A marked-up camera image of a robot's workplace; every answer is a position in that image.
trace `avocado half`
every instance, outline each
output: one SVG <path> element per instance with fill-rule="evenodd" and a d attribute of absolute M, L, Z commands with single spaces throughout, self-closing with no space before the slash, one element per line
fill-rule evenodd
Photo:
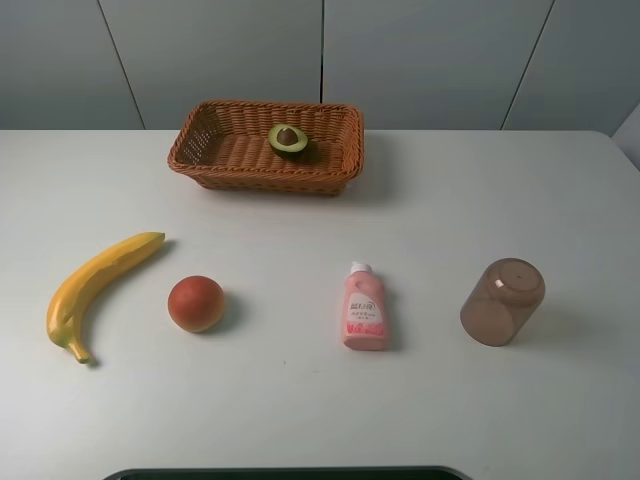
<path fill-rule="evenodd" d="M 302 130 L 279 123 L 269 130 L 269 145 L 276 155 L 293 160 L 304 152 L 309 139 Z"/>

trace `yellow banana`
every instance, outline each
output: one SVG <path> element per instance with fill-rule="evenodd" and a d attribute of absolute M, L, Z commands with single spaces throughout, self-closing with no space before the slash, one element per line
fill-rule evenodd
<path fill-rule="evenodd" d="M 91 355 L 81 338 L 82 317 L 87 307 L 104 287 L 150 257 L 163 242 L 164 233 L 140 233 L 108 248 L 76 270 L 49 304 L 49 339 L 70 350 L 78 362 L 88 363 Z"/>

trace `plastic bottle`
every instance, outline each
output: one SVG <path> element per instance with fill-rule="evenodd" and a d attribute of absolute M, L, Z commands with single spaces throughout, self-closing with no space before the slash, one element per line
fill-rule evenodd
<path fill-rule="evenodd" d="M 384 350 L 388 337 L 384 284 L 369 265 L 353 262 L 345 287 L 342 342 L 354 350 Z"/>

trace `wicker basket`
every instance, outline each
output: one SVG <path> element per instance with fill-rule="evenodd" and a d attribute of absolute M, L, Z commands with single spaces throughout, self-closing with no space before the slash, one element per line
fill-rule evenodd
<path fill-rule="evenodd" d="M 273 153 L 267 134 L 277 123 L 307 134 L 301 159 Z M 168 162 L 205 188 L 337 195 L 362 171 L 362 114 L 346 105 L 204 102 L 187 117 Z"/>

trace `brown cup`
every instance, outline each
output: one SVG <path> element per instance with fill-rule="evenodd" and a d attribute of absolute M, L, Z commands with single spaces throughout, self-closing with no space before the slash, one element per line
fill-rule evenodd
<path fill-rule="evenodd" d="M 542 303 L 544 292 L 536 267 L 517 258 L 498 260 L 487 267 L 462 306 L 462 326 L 480 343 L 507 345 Z"/>

